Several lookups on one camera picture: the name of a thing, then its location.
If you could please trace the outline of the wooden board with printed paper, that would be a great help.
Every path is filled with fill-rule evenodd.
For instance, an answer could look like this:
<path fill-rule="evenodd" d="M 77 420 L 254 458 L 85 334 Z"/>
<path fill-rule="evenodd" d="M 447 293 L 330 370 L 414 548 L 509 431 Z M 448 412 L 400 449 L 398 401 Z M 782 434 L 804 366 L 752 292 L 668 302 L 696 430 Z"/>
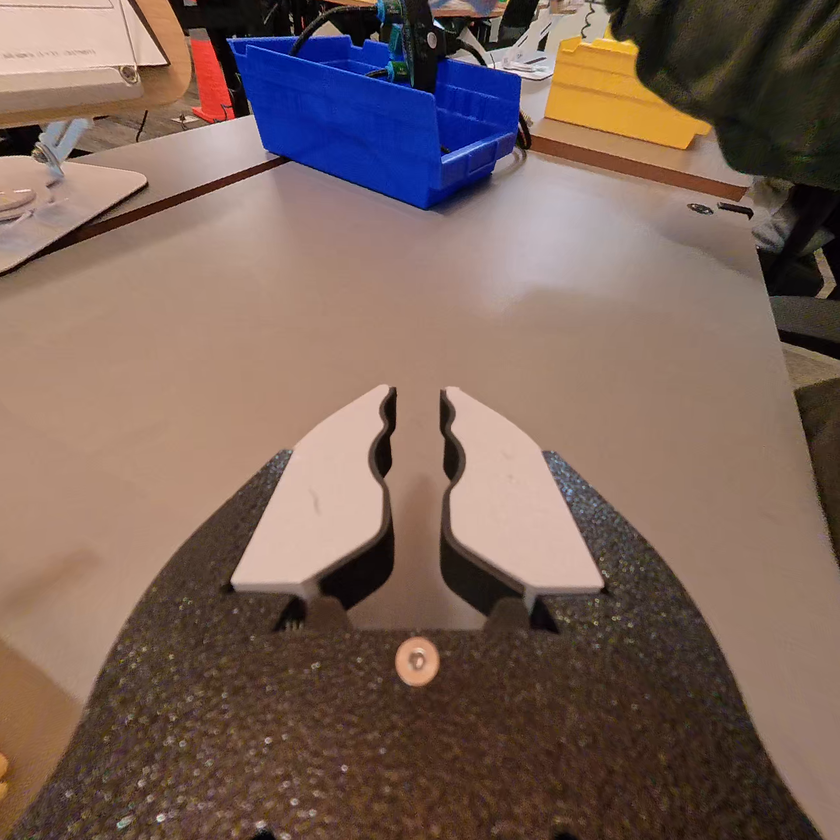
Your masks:
<path fill-rule="evenodd" d="M 192 72 L 169 2 L 2 2 L 3 128 L 172 104 Z"/>

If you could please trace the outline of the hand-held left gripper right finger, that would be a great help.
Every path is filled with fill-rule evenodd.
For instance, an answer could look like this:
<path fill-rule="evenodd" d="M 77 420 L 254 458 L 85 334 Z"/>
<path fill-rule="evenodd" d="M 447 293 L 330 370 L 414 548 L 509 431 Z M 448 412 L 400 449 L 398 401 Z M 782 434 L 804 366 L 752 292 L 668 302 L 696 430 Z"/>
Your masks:
<path fill-rule="evenodd" d="M 444 492 L 439 566 L 449 590 L 484 617 L 520 602 L 591 596 L 605 580 L 540 446 L 457 386 L 439 394 Z"/>

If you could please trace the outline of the person's right forearm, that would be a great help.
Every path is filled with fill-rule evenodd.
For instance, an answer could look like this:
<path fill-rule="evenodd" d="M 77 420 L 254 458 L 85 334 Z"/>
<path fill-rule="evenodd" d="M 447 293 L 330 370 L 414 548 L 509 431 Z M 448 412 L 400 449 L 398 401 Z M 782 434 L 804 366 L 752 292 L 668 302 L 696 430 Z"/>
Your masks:
<path fill-rule="evenodd" d="M 641 83 L 708 123 L 733 170 L 838 191 L 838 1 L 604 6 Z"/>

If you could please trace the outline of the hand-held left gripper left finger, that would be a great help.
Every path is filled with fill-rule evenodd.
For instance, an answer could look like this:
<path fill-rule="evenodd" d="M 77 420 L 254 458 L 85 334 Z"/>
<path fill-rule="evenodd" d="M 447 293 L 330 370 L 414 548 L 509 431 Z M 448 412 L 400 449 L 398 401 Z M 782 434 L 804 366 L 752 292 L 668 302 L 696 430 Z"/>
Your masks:
<path fill-rule="evenodd" d="M 232 574 L 236 592 L 329 596 L 349 610 L 383 586 L 394 567 L 385 477 L 395 428 L 396 388 L 382 384 L 298 441 Z"/>

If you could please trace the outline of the yellow plastic bin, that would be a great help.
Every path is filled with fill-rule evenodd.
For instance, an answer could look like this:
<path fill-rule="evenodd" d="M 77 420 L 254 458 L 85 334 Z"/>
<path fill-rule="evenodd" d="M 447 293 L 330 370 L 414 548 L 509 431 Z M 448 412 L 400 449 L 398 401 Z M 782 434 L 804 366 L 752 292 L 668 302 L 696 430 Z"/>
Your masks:
<path fill-rule="evenodd" d="M 544 116 L 685 151 L 711 126 L 668 105 L 636 73 L 637 48 L 611 37 L 560 42 Z"/>

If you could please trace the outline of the blue plastic bin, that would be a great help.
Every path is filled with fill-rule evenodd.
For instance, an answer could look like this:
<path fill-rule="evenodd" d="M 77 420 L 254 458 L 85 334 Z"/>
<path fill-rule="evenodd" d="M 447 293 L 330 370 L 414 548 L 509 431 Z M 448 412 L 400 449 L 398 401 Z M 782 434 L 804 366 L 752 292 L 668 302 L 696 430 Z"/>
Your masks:
<path fill-rule="evenodd" d="M 368 77 L 387 44 L 347 35 L 233 38 L 248 102 L 273 154 L 428 209 L 487 178 L 513 152 L 521 79 L 445 59 L 433 93 Z"/>

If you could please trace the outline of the white tablet stand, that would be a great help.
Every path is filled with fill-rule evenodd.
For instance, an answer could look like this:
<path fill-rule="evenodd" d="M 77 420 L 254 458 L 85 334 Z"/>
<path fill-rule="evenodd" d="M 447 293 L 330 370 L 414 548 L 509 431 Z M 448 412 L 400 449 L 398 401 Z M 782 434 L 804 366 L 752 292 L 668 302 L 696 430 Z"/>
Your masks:
<path fill-rule="evenodd" d="M 557 16 L 549 4 L 538 8 L 539 14 L 531 25 L 510 47 L 494 49 L 489 53 L 489 67 L 506 71 L 523 80 L 544 81 L 553 74 L 554 58 L 539 45 L 551 34 Z"/>

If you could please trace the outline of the black HDMI switch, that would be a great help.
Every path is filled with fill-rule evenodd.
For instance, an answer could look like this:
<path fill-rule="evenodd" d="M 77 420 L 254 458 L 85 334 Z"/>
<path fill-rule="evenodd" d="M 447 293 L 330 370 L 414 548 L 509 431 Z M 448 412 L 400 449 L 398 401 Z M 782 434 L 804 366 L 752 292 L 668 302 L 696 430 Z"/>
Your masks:
<path fill-rule="evenodd" d="M 401 1 L 402 47 L 412 88 L 435 93 L 438 64 L 446 58 L 446 32 L 428 1 Z"/>

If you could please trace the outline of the black office chair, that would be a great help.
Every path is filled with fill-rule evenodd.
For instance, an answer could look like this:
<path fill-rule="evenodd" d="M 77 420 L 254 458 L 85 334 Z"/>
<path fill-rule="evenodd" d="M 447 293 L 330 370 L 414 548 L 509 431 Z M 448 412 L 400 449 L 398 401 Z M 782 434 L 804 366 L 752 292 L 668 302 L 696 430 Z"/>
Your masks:
<path fill-rule="evenodd" d="M 838 191 L 790 185 L 753 233 L 780 339 L 838 360 Z"/>

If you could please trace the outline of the orange traffic cone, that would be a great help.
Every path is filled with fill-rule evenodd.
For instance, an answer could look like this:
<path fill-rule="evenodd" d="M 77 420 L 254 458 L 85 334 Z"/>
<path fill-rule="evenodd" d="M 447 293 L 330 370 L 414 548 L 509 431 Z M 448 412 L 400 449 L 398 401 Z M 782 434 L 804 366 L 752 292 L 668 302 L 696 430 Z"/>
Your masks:
<path fill-rule="evenodd" d="M 192 109 L 193 115 L 205 123 L 235 119 L 234 106 L 223 69 L 207 32 L 198 28 L 190 29 L 189 40 L 200 100 L 198 107 Z"/>

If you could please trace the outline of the brown-edged grey desk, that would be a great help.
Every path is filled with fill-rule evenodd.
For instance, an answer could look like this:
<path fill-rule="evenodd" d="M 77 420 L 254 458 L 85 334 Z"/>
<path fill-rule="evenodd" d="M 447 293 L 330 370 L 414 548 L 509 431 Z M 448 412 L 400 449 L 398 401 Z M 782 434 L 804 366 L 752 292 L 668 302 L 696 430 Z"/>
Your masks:
<path fill-rule="evenodd" d="M 544 117 L 550 81 L 522 83 L 523 110 L 534 118 L 532 152 L 565 164 L 629 175 L 704 196 L 739 202 L 752 178 L 726 165 L 713 136 L 694 140 L 687 150 L 557 122 Z M 79 159 L 83 175 L 95 167 L 131 170 L 147 184 L 114 208 L 47 245 L 37 257 L 178 206 L 281 164 L 263 148 L 253 117 L 217 123 L 166 137 L 106 150 Z"/>

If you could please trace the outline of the white metal stand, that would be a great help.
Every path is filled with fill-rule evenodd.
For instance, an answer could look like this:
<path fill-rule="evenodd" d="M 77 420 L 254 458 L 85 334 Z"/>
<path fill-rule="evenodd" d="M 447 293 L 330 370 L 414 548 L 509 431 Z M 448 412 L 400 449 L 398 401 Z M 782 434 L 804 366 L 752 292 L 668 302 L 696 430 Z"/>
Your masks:
<path fill-rule="evenodd" d="M 68 162 L 91 127 L 89 119 L 52 122 L 29 155 L 2 157 L 2 275 L 147 186 L 135 171 Z"/>

